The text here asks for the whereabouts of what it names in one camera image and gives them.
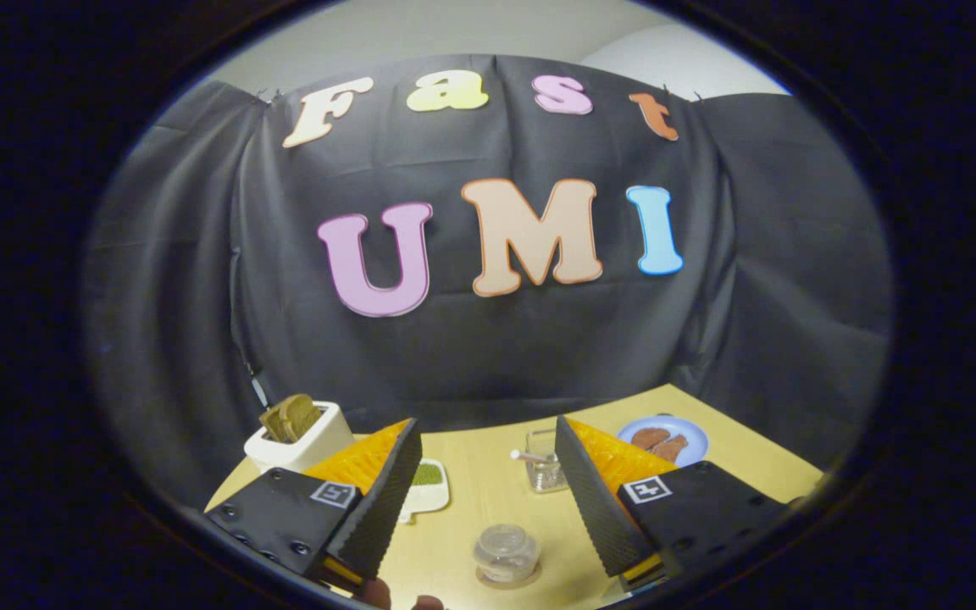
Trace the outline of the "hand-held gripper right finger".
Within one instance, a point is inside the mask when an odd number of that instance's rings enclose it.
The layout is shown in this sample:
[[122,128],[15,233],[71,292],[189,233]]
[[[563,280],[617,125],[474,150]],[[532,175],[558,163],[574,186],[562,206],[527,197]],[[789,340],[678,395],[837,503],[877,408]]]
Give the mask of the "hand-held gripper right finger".
[[555,455],[602,568],[629,585],[701,578],[789,513],[712,461],[675,466],[566,416],[555,428]]

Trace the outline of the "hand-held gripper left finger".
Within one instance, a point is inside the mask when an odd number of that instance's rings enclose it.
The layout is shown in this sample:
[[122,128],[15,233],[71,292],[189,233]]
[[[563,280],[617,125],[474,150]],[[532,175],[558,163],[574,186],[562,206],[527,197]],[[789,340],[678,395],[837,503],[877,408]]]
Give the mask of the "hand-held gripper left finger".
[[205,516],[302,578],[360,594],[379,573],[422,458],[404,419],[306,470],[273,467]]

